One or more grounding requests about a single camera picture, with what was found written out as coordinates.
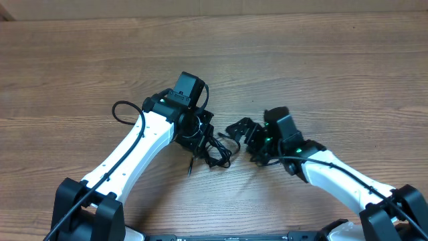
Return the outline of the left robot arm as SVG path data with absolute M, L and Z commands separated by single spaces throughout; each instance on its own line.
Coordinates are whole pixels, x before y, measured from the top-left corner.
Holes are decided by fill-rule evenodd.
M 128 227 L 124 204 L 138 178 L 171 142 L 198 155 L 211 132 L 212 114 L 197 106 L 208 86 L 182 72 L 174 88 L 137 106 L 138 119 L 113 152 L 80 181 L 66 178 L 56 191 L 46 240 L 145 240 Z

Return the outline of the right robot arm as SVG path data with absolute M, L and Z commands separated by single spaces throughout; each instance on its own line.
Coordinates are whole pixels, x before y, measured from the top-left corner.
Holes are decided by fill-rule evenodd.
M 353 211 L 360 223 L 339 219 L 310 240 L 426 240 L 427 202 L 406 184 L 401 188 L 375 181 L 342 162 L 324 145 L 305 139 L 285 106 L 265 110 L 264 123 L 243 118 L 229 125 L 230 139 L 243 140 L 252 162 L 278 162 L 290 175 L 326 191 Z

